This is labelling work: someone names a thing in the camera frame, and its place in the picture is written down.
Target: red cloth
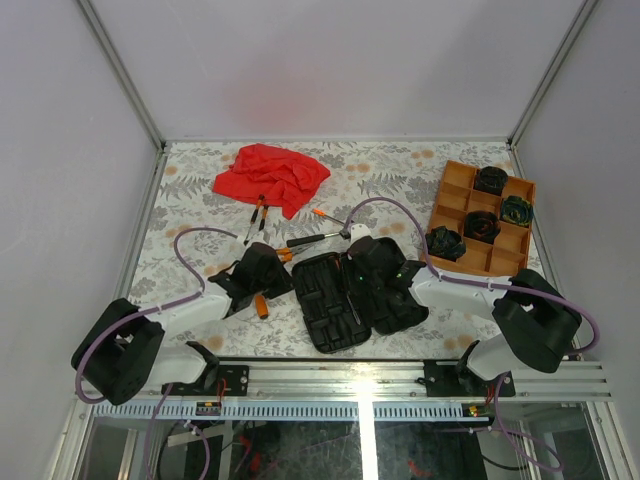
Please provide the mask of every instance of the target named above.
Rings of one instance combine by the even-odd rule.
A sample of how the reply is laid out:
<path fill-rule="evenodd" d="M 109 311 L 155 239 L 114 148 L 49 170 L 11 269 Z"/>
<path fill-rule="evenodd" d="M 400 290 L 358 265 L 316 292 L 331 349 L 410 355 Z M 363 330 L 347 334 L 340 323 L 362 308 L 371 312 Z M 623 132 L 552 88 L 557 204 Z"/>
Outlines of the red cloth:
<path fill-rule="evenodd" d="M 213 191 L 255 205 L 263 194 L 269 206 L 282 207 L 291 220 L 331 172 L 317 160 L 261 143 L 242 147 L 228 172 L 216 177 Z"/>

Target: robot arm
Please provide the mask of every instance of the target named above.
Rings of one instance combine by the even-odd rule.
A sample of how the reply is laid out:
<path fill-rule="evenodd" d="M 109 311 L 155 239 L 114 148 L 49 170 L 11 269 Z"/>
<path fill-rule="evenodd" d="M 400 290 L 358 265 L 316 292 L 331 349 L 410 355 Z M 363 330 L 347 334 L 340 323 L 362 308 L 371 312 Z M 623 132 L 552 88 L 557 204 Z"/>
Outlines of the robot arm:
<path fill-rule="evenodd" d="M 202 296 L 169 310 L 140 316 L 107 337 L 90 357 L 83 376 L 113 405 L 145 387 L 182 383 L 202 392 L 216 384 L 218 360 L 196 342 L 170 345 L 176 335 L 222 320 L 251 305 L 256 293 L 275 298 L 292 290 L 291 276 L 276 251 L 253 243 L 233 273 L 209 278 Z M 124 298 L 113 301 L 71 358 L 77 370 L 88 347 L 115 322 L 140 311 Z"/>
<path fill-rule="evenodd" d="M 514 277 L 477 277 L 452 272 L 447 272 L 447 277 L 517 285 L 560 296 L 533 270 L 521 270 Z M 486 381 L 515 369 L 555 372 L 562 357 L 572 349 L 571 341 L 582 321 L 579 314 L 555 302 L 534 295 L 441 281 L 426 267 L 414 276 L 409 292 L 420 305 L 461 310 L 498 324 L 500 335 L 472 344 L 462 357 L 464 367 Z"/>
<path fill-rule="evenodd" d="M 533 294 L 473 285 L 515 285 L 560 297 L 537 272 L 523 269 L 514 277 L 445 272 L 456 283 L 444 281 L 423 262 L 398 257 L 395 242 L 374 240 L 363 227 L 351 226 L 348 253 L 368 288 L 397 298 L 403 306 L 459 310 L 493 320 L 500 327 L 500 335 L 469 346 L 458 365 L 461 375 L 470 373 L 491 381 L 514 369 L 553 373 L 572 350 L 571 342 L 582 321 L 575 311 Z"/>

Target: glass panel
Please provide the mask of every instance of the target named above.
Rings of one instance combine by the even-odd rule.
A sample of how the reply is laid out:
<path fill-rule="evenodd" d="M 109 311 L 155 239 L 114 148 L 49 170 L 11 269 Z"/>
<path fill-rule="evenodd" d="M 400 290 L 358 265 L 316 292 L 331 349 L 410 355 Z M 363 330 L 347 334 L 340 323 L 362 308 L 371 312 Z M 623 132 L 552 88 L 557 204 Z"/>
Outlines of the glass panel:
<path fill-rule="evenodd" d="M 124 443 L 130 429 L 139 437 L 129 479 L 146 480 L 142 461 L 144 420 L 99 419 L 86 477 L 120 480 Z M 208 437 L 211 461 L 206 479 L 285 480 L 362 479 L 360 429 L 357 422 L 221 421 L 194 422 Z M 157 421 L 150 464 L 158 480 L 196 480 L 204 468 L 204 444 L 184 421 Z"/>
<path fill-rule="evenodd" d="M 109 424 L 94 424 L 85 450 L 81 479 L 118 480 L 129 430 Z"/>
<path fill-rule="evenodd" d="M 197 421 L 198 427 L 208 437 L 211 450 L 205 478 L 373 479 L 367 476 L 370 463 L 364 464 L 363 471 L 363 455 L 366 458 L 377 457 L 378 478 L 381 480 L 606 478 L 580 404 L 504 403 L 501 406 L 507 428 L 532 435 L 558 452 L 564 471 L 555 473 L 539 469 L 517 455 L 507 438 L 496 431 L 497 423 L 491 432 L 461 433 L 461 424 L 466 424 L 470 420 L 468 417 L 425 421 L 415 413 L 420 409 L 414 409 L 412 413 L 411 408 L 404 407 L 378 409 L 377 414 L 382 419 L 372 423 L 374 409 L 368 409 L 367 421 L 363 415 L 363 403 L 359 407 L 359 422 L 327 421 L 321 417 L 318 421 L 254 421 L 249 417 L 246 420 Z M 457 415 L 448 408 L 436 408 L 435 411 L 442 418 Z M 488 418 L 493 415 L 491 410 L 481 412 Z M 148 421 L 100 418 L 96 424 L 91 448 L 87 448 L 85 455 L 85 470 L 78 478 L 146 480 L 143 447 Z M 133 440 L 130 432 L 136 434 Z M 129 445 L 135 447 L 129 449 L 128 464 L 127 438 Z M 556 465 L 544 448 L 526 438 L 514 438 L 518 447 L 536 461 L 543 465 Z M 184 420 L 156 422 L 150 444 L 151 466 L 159 480 L 195 480 L 200 477 L 204 467 L 204 445 L 198 436 L 185 428 Z M 119 476 L 121 467 L 129 468 L 130 476 Z"/>
<path fill-rule="evenodd" d="M 461 433 L 453 422 L 376 422 L 380 480 L 474 479 L 474 480 L 604 480 L 583 408 L 579 404 L 504 404 L 500 408 L 505 426 L 532 435 L 554 449 L 564 464 L 562 472 L 548 472 L 516 454 L 497 422 L 493 431 Z M 557 466 L 544 447 L 513 436 L 525 453 L 544 465 Z"/>

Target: wire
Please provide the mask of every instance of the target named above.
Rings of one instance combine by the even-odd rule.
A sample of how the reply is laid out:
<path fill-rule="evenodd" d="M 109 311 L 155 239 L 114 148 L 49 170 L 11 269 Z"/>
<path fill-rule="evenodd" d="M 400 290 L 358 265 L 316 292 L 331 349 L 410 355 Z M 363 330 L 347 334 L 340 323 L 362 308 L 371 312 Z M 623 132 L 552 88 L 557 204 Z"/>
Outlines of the wire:
<path fill-rule="evenodd" d="M 495 395 L 496 395 L 496 387 L 495 387 L 495 385 L 493 383 L 491 383 L 487 387 L 487 397 L 484 400 L 484 406 L 485 407 L 489 406 L 489 404 L 491 403 L 491 400 L 493 400 Z"/>
<path fill-rule="evenodd" d="M 511 446 L 513 447 L 513 449 L 515 450 L 515 452 L 521 457 L 525 458 L 529 463 L 535 465 L 536 467 L 539 467 L 541 470 L 546 470 L 547 472 L 550 472 L 550 473 L 561 472 L 562 470 L 564 470 L 564 463 L 562 463 L 560 456 L 554 449 L 552 449 L 549 445 L 547 445 L 540 439 L 537 439 L 530 435 L 525 435 L 523 432 L 516 432 L 515 430 L 509 430 L 507 427 L 505 427 L 504 422 L 502 421 L 502 417 L 500 416 L 500 406 L 499 406 L 500 402 L 498 401 L 498 398 L 500 397 L 500 389 L 502 388 L 502 384 L 506 377 L 507 377 L 506 373 L 503 373 L 502 375 L 500 375 L 500 379 L 498 380 L 498 385 L 496 386 L 496 396 L 493 398 L 493 405 L 495 407 L 495 417 L 496 417 L 496 421 L 498 422 L 498 425 L 500 426 L 500 429 L 504 433 L 509 434 L 509 435 L 506 435 L 506 437 L 509 443 L 511 444 Z M 525 452 L 522 448 L 520 448 L 518 444 L 516 444 L 516 442 L 512 438 L 513 435 L 525 436 L 529 438 L 533 443 L 537 443 L 538 445 L 544 447 L 558 461 L 558 466 L 550 467 L 549 465 L 540 463 L 535 458 L 529 456 L 527 452 Z"/>
<path fill-rule="evenodd" d="M 583 353 L 583 352 L 586 352 L 588 350 L 591 350 L 600 341 L 600 328 L 598 327 L 598 324 L 596 323 L 595 318 L 593 318 L 591 316 L 591 314 L 589 312 L 587 312 L 584 308 L 576 305 L 575 303 L 572 303 L 572 302 L 566 300 L 565 298 L 558 297 L 557 295 L 551 295 L 550 293 L 541 292 L 541 291 L 535 290 L 533 288 L 518 287 L 516 285 L 503 285 L 503 284 L 499 284 L 499 283 L 492 283 L 492 284 L 489 285 L 489 283 L 487 283 L 487 282 L 482 282 L 482 281 L 478 281 L 478 280 L 466 280 L 466 279 L 462 279 L 462 278 L 448 277 L 446 275 L 443 275 L 440 271 L 438 271 L 438 269 L 436 269 L 433 266 L 433 262 L 431 260 L 431 257 L 429 257 L 429 247 L 427 247 L 427 239 L 425 238 L 425 235 L 424 235 L 424 233 L 422 231 L 422 227 L 420 226 L 420 222 L 418 222 L 416 217 L 413 216 L 413 214 L 407 209 L 407 207 L 402 205 L 397 200 L 394 200 L 392 198 L 386 198 L 386 197 L 372 197 L 372 198 L 368 198 L 366 200 L 363 200 L 358 205 L 353 207 L 353 210 L 351 210 L 351 212 L 349 212 L 349 216 L 347 217 L 347 220 L 345 221 L 345 225 L 349 225 L 350 224 L 351 219 L 353 218 L 355 213 L 360 208 L 362 208 L 367 203 L 377 202 L 377 201 L 384 201 L 384 202 L 392 203 L 395 206 L 397 206 L 398 208 L 400 208 L 400 210 L 402 210 L 409 217 L 411 222 L 415 225 L 415 227 L 416 227 L 416 229 L 418 231 L 418 236 L 420 237 L 420 239 L 422 241 L 422 249 L 423 249 L 424 254 L 425 254 L 425 261 L 427 262 L 427 267 L 429 268 L 431 273 L 433 273 L 439 279 L 444 280 L 446 282 L 450 282 L 450 283 L 456 283 L 458 285 L 470 285 L 470 286 L 474 286 L 474 287 L 487 288 L 489 290 L 491 290 L 491 289 L 509 290 L 509 291 L 512 291 L 512 292 L 526 293 L 528 295 L 535 295 L 537 297 L 544 298 L 545 300 L 551 300 L 553 302 L 559 303 L 563 307 L 566 307 L 566 308 L 569 308 L 570 310 L 574 310 L 574 311 L 578 312 L 591 325 L 591 329 L 593 330 L 593 339 L 586 346 L 577 348 L 577 349 L 572 350 L 571 352 L 569 352 L 570 355 L 575 355 L 575 354 L 578 354 L 578 353 Z"/>
<path fill-rule="evenodd" d="M 247 459 L 247 457 L 249 456 L 249 453 L 251 453 L 251 449 L 253 447 L 253 442 L 255 441 L 256 438 L 256 422 L 253 422 L 253 429 L 251 431 L 251 442 L 249 442 L 249 447 L 247 447 L 247 451 L 244 452 L 244 455 L 242 456 L 242 458 L 240 459 L 240 463 L 238 463 L 238 466 L 236 467 L 236 469 L 233 471 L 233 477 L 231 477 L 232 479 L 236 478 L 238 476 L 238 471 L 240 470 L 240 467 L 242 466 L 242 464 L 244 463 L 244 461 Z"/>
<path fill-rule="evenodd" d="M 222 449 L 220 449 L 220 453 L 224 452 L 227 448 L 229 448 L 231 445 L 233 445 L 233 440 L 231 440 L 229 443 L 227 443 L 224 447 L 222 447 Z"/>
<path fill-rule="evenodd" d="M 171 437 L 171 435 L 173 434 L 173 431 L 181 423 L 182 422 L 180 420 L 178 420 L 177 422 L 175 422 L 171 426 L 171 428 L 169 429 L 169 433 L 167 433 L 167 436 L 164 437 L 164 441 L 162 442 L 162 445 L 160 445 L 160 449 L 158 450 L 158 460 L 156 461 L 156 478 L 158 480 L 162 480 L 161 468 L 160 467 L 162 466 L 162 457 L 164 456 L 164 451 L 166 450 L 167 445 L 169 444 L 169 437 Z"/>
<path fill-rule="evenodd" d="M 155 478 L 153 473 L 151 473 L 151 465 L 149 464 L 149 451 L 151 450 L 151 436 L 152 436 L 151 434 L 153 433 L 153 426 L 155 424 L 158 413 L 160 413 L 160 408 L 162 408 L 162 404 L 165 402 L 165 400 L 171 393 L 172 388 L 173 388 L 173 383 L 170 383 L 167 385 L 167 389 L 165 390 L 164 395 L 162 395 L 162 398 L 153 409 L 153 413 L 151 414 L 151 420 L 149 420 L 149 425 L 147 426 L 147 434 L 145 435 L 145 438 L 144 438 L 144 450 L 143 450 L 142 458 L 143 458 L 145 469 L 147 471 L 148 480 L 154 480 Z M 207 473 L 209 472 L 209 465 L 211 464 L 211 451 L 209 449 L 209 441 L 207 440 L 207 437 L 204 435 L 202 430 L 200 430 L 194 424 L 189 423 L 189 427 L 198 434 L 198 436 L 202 439 L 202 442 L 204 443 L 204 468 L 202 469 L 202 473 L 198 478 L 198 480 L 204 480 L 205 477 L 207 476 Z"/>
<path fill-rule="evenodd" d="M 220 404 L 220 408 L 222 408 L 222 400 L 224 399 L 225 394 L 227 393 L 227 379 L 222 378 L 222 391 L 220 391 L 220 380 L 218 380 L 217 394 L 218 394 L 218 403 Z"/>
<path fill-rule="evenodd" d="M 192 300 L 196 300 L 197 298 L 200 298 L 203 295 L 206 287 L 204 279 L 195 270 L 195 268 L 189 265 L 189 263 L 185 260 L 185 258 L 180 253 L 180 250 L 178 249 L 178 243 L 180 239 L 187 233 L 191 233 L 191 232 L 217 232 L 217 233 L 222 233 L 224 235 L 229 235 L 230 237 L 233 237 L 233 238 L 238 238 L 237 235 L 231 232 L 222 230 L 220 228 L 215 228 L 215 227 L 188 228 L 186 230 L 183 230 L 176 236 L 176 239 L 173 243 L 173 251 L 176 254 L 176 257 L 178 258 L 178 261 L 180 261 L 180 263 L 196 278 L 196 280 L 198 280 L 198 283 L 200 284 L 200 290 L 197 291 L 196 293 L 187 295 L 186 297 L 180 298 L 178 300 L 167 302 L 160 307 L 147 308 L 146 310 L 139 310 L 135 313 L 132 313 L 131 315 L 127 315 L 126 317 L 121 318 L 120 320 L 115 322 L 113 325 L 105 329 L 100 335 L 98 335 L 98 337 L 93 341 L 91 345 L 89 345 L 87 350 L 84 352 L 84 355 L 82 356 L 82 359 L 80 360 L 80 363 L 78 364 L 78 368 L 76 370 L 76 378 L 75 378 L 76 395 L 78 395 L 78 398 L 80 398 L 80 400 L 82 400 L 84 403 L 95 405 L 104 400 L 104 397 L 90 398 L 82 390 L 82 375 L 84 374 L 84 371 L 87 368 L 87 363 L 89 363 L 89 359 L 91 358 L 91 355 L 94 354 L 94 352 L 98 349 L 98 347 L 100 346 L 100 344 L 102 344 L 102 342 L 104 342 L 107 338 L 109 338 L 113 333 L 115 333 L 123 325 L 126 325 L 127 323 L 135 320 L 136 318 L 140 318 L 146 315 L 152 315 L 154 313 L 158 313 L 161 310 L 169 310 L 171 308 L 184 305 L 185 303 L 189 303 Z"/>
<path fill-rule="evenodd" d="M 494 467 L 501 468 L 502 470 L 508 470 L 508 471 L 510 471 L 510 472 L 521 472 L 521 471 L 523 471 L 523 470 L 526 470 L 526 469 L 527 469 L 527 466 L 526 466 L 526 465 L 520 465 L 520 466 L 518 466 L 518 467 L 509 467 L 509 466 L 507 466 L 507 465 L 502 465 L 502 464 L 500 464 L 500 463 L 498 463 L 498 462 L 495 462 L 495 461 L 491 460 L 490 458 L 485 457 L 484 455 L 482 455 L 482 459 L 483 459 L 485 462 L 490 463 L 490 464 L 491 464 L 491 465 L 493 465 Z"/>

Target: white wall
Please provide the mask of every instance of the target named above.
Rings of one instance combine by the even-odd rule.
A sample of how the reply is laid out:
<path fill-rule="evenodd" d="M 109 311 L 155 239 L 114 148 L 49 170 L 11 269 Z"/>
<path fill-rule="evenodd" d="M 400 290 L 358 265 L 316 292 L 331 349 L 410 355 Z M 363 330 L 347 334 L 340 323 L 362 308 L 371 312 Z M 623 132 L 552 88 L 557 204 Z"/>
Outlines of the white wall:
<path fill-rule="evenodd" d="M 0 2 L 0 478 L 42 478 L 154 151 L 70 0 Z"/>
<path fill-rule="evenodd" d="M 582 0 L 94 0 L 169 139 L 502 136 Z"/>
<path fill-rule="evenodd" d="M 640 4 L 601 2 L 520 145 L 570 298 L 599 320 L 594 351 L 640 461 Z"/>

